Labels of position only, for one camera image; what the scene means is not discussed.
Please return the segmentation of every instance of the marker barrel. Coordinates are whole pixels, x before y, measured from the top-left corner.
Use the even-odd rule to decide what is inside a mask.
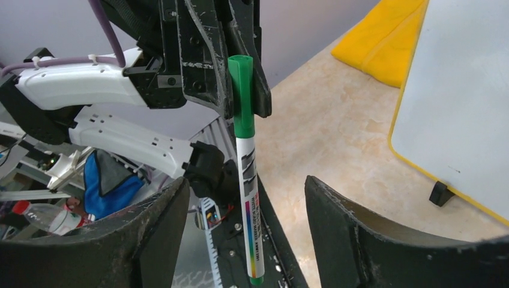
[[[256,173],[254,138],[236,139],[239,165],[242,222],[244,225],[245,255],[247,273],[253,284],[263,281],[265,273],[264,249],[262,241],[262,224],[260,202],[258,197],[258,175]]]

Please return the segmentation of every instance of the whiteboard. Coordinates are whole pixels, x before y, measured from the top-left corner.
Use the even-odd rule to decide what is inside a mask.
[[[393,151],[509,225],[509,1],[430,0]]]

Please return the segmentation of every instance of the blue cloth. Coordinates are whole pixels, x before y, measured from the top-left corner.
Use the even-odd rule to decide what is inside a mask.
[[[89,214],[94,214],[96,220],[127,207],[136,192],[143,187],[143,181],[137,175],[130,173],[124,179],[118,179],[118,184],[115,188],[109,191],[102,191],[101,177],[108,177],[107,169],[104,170],[106,171],[102,173],[96,152],[86,159],[83,171],[83,179],[85,180],[85,211]]]

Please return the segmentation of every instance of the white wall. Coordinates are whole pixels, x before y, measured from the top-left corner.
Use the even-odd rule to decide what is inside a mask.
[[[261,0],[262,63],[270,86],[356,24],[378,0]],[[116,30],[123,48],[134,40]],[[20,62],[36,47],[55,56],[110,53],[84,0],[6,1],[0,9],[0,62]],[[217,115],[190,103],[177,110],[108,106],[114,114],[173,137],[188,139]]]

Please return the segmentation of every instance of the whiteboard stand foot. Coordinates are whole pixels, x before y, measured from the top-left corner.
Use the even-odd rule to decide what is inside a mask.
[[[430,195],[430,201],[438,207],[444,206],[454,193],[447,188],[447,185],[437,181]]]

